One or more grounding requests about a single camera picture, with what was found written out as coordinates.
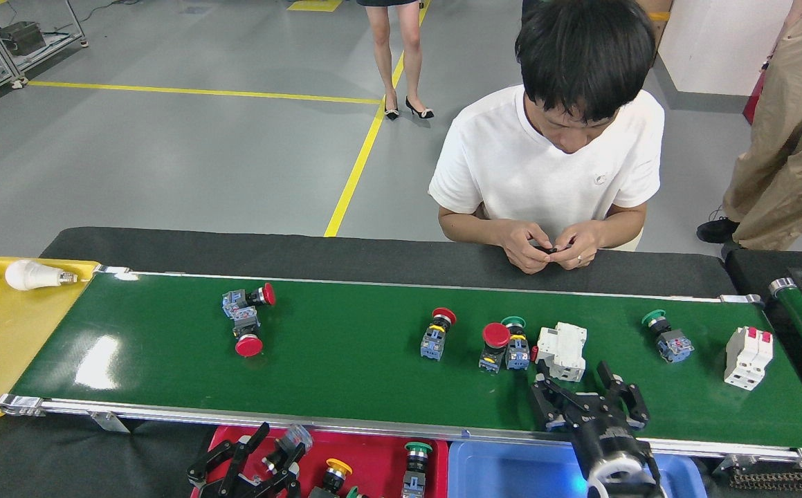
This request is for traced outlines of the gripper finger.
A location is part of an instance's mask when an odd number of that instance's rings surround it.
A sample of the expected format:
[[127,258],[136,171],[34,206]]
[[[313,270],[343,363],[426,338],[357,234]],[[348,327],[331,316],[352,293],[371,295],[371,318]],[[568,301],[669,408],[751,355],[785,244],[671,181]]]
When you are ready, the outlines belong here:
[[199,497],[257,497],[264,485],[246,478],[242,470],[246,461],[270,432],[270,425],[262,423],[251,435],[242,435],[236,441],[224,439],[205,456],[201,456],[186,470],[186,479],[197,489]]
[[297,445],[290,452],[276,450],[264,457],[262,463],[272,475],[255,486],[255,497],[277,497],[282,491],[286,492],[286,497],[302,497],[298,461],[305,453],[305,445]]

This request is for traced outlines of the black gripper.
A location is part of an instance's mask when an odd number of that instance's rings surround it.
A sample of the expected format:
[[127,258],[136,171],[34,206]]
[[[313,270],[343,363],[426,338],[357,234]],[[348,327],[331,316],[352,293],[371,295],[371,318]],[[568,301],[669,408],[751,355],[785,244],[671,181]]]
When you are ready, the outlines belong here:
[[543,431],[566,425],[580,464],[597,464],[622,456],[642,463],[640,443],[631,428],[644,428],[650,413],[638,385],[626,382],[606,360],[597,366],[604,393],[571,393],[550,376],[545,360],[536,362],[531,408]]

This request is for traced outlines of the person's left hand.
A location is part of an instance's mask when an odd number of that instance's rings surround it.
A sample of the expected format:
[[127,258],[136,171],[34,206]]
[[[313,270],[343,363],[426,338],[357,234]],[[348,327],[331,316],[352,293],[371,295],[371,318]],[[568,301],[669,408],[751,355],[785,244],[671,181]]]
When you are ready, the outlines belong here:
[[602,246],[603,221],[584,221],[564,229],[555,246],[558,252],[549,256],[552,264],[564,269],[583,268],[590,265]]

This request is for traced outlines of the person's right hand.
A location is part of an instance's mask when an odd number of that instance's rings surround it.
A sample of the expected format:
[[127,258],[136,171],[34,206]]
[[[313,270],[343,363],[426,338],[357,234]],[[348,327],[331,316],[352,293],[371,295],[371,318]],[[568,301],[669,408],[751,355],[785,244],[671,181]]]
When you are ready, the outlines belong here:
[[495,220],[495,242],[502,247],[509,262],[524,274],[539,273],[550,264],[549,237],[536,223],[511,219]]

